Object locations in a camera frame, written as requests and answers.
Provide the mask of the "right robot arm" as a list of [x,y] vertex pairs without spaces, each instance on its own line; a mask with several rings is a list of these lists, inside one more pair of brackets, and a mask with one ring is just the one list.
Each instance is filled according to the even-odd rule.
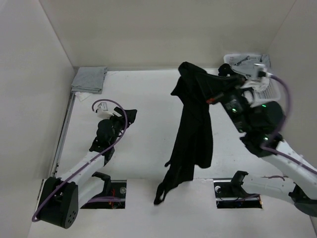
[[218,94],[208,103],[221,103],[237,130],[244,133],[240,140],[246,149],[282,172],[280,176],[257,177],[237,171],[231,180],[216,183],[217,199],[232,204],[266,195],[316,217],[317,171],[279,133],[280,123],[286,118],[279,103],[271,101],[252,107],[241,90]]

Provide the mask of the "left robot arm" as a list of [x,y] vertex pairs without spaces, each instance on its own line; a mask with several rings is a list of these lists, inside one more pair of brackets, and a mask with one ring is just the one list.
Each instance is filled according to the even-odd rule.
[[136,109],[116,107],[113,114],[98,123],[96,137],[86,156],[65,174],[45,181],[33,222],[44,221],[68,229],[79,209],[91,198],[109,196],[110,177],[98,170],[111,160],[115,144],[134,123],[136,115]]

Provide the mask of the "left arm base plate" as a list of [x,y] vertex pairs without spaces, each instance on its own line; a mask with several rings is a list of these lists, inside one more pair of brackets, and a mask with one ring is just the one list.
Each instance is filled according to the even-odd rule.
[[92,197],[81,209],[125,209],[127,181],[112,180],[104,185],[101,193]]

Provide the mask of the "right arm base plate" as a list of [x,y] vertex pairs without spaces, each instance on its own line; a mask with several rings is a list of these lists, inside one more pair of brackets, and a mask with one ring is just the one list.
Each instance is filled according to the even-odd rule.
[[263,208],[259,195],[234,191],[229,181],[216,181],[214,192],[217,209]]

